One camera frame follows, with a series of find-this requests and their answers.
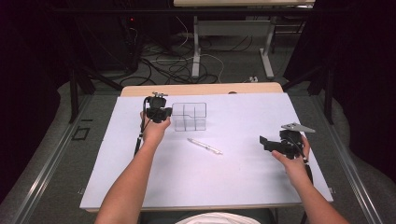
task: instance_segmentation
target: hand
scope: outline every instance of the hand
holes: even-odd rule
[[[143,112],[140,112],[140,118],[143,118]],[[146,116],[144,122],[145,130],[143,131],[143,141],[145,143],[152,143],[158,146],[163,140],[166,128],[169,127],[170,124],[171,120],[169,117],[161,123],[155,123],[152,120],[149,120]]]
[[[309,148],[311,148],[311,146],[309,146],[309,142],[304,136],[301,136],[301,138],[304,144],[303,153],[308,159]],[[306,184],[307,181],[311,183],[306,173],[302,156],[295,158],[294,160],[290,160],[276,150],[272,151],[272,155],[285,166],[285,170],[290,179],[290,183],[295,188],[299,188],[302,184]]]

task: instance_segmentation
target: black device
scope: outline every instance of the black device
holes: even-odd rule
[[[289,159],[299,157],[303,152],[303,143],[301,134],[291,130],[282,130],[279,132],[280,142],[271,142],[260,136],[260,143],[264,145],[264,150],[276,150]]]
[[[165,107],[166,99],[163,98],[167,96],[163,93],[154,92],[154,96],[149,96],[145,99],[149,104],[149,108],[146,109],[146,116],[155,123],[161,123],[172,115],[172,108]]]

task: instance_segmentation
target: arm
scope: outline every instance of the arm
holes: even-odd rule
[[[308,140],[303,136],[302,138],[304,154],[308,157],[310,146]],[[312,185],[306,174],[302,157],[289,160],[275,150],[272,151],[272,155],[285,166],[290,182],[296,188],[303,202],[309,223],[348,223]]]
[[[95,223],[137,222],[154,154],[170,119],[154,123],[146,118],[145,123],[148,125],[143,132],[143,145],[108,191]]]

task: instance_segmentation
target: wooden table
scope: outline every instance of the wooden table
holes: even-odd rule
[[[170,126],[154,157],[142,211],[283,207],[301,204],[284,167],[264,151],[259,136],[279,141],[280,126],[299,122],[277,83],[126,87],[115,105],[80,208],[97,212],[107,191],[134,156],[139,112],[146,96],[167,93],[166,106],[205,102],[204,131]],[[187,141],[220,149],[216,155]],[[315,187],[332,202],[314,153]]]
[[[175,0],[175,7],[281,7],[313,5],[315,0]],[[262,64],[268,79],[274,72],[268,58],[269,48],[276,27],[276,17],[269,21],[198,21],[194,16],[194,58],[191,75],[199,76],[201,48],[199,35],[255,35],[265,36],[260,49]]]

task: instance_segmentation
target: pen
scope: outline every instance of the pen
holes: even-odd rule
[[[218,155],[221,155],[221,154],[222,154],[222,152],[221,152],[220,150],[215,149],[215,148],[213,148],[213,147],[211,147],[211,146],[208,146],[207,144],[204,144],[204,143],[202,143],[202,142],[198,142],[198,141],[195,140],[195,139],[187,138],[187,140],[189,140],[189,142],[191,142],[191,143],[193,143],[193,144],[195,144],[195,145],[197,145],[197,146],[204,147],[204,148],[206,148],[207,150],[214,152],[215,154],[218,154]]]

